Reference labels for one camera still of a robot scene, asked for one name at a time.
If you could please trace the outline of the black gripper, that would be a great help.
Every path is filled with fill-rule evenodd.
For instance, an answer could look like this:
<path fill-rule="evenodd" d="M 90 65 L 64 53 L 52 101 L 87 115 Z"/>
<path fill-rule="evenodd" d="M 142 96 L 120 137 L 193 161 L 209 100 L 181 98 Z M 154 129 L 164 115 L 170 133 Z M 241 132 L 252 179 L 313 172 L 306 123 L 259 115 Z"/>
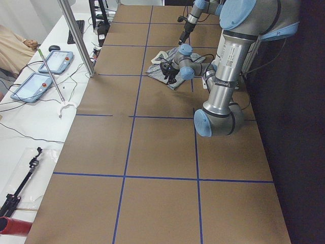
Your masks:
<path fill-rule="evenodd" d="M 179 73 L 178 69 L 175 69 L 172 62 L 160 63 L 160 69 L 165 76 L 164 79 L 168 79 L 168 83 L 176 83 L 176 75 Z"/>
<path fill-rule="evenodd" d="M 184 31 L 182 32 L 180 38 L 179 38 L 179 42 L 178 45 L 182 45 L 186 42 L 186 40 L 188 39 L 188 37 L 190 36 L 190 33 L 194 30 L 195 28 L 195 24 L 191 23 L 187 17 L 185 16 L 179 16 L 177 19 L 177 22 L 181 23 L 185 21 L 185 25 L 184 25 Z"/>

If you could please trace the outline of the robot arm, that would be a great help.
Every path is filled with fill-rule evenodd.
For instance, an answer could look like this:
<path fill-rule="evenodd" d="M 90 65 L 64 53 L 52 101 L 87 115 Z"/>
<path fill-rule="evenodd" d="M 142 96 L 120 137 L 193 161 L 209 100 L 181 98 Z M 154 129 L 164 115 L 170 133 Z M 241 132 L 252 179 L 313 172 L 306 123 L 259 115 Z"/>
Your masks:
<path fill-rule="evenodd" d="M 230 135 L 243 123 L 240 106 L 233 101 L 233 92 L 252 43 L 273 41 L 294 35 L 299 25 L 300 1 L 195 1 L 185 21 L 179 47 L 173 59 L 160 64 L 165 79 L 175 83 L 176 75 L 185 80 L 202 76 L 209 98 L 194 113 L 197 133 L 203 137 Z M 192 47 L 186 39 L 194 30 L 201 14 L 219 16 L 224 41 L 217 63 L 196 63 Z"/>
<path fill-rule="evenodd" d="M 179 16 L 177 19 L 178 22 L 185 21 L 184 30 L 179 38 L 178 45 L 182 45 L 186 42 L 198 23 L 202 13 L 219 16 L 224 4 L 225 1 L 194 1 L 190 13 L 186 17 Z"/>

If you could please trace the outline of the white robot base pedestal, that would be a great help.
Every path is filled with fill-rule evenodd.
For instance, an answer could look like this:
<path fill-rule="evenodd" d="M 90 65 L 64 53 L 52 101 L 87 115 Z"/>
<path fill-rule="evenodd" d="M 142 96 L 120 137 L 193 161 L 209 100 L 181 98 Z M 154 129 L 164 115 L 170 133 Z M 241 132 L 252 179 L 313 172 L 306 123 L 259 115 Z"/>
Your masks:
<path fill-rule="evenodd" d="M 216 54 L 213 61 L 209 64 L 210 67 L 213 67 L 215 70 L 217 69 L 217 65 L 219 64 L 219 56 Z M 206 70 L 205 75 L 202 77 L 202 84 L 203 89 L 207 89 L 210 92 L 210 86 L 212 85 L 213 81 L 215 80 L 215 71 L 213 70 Z"/>

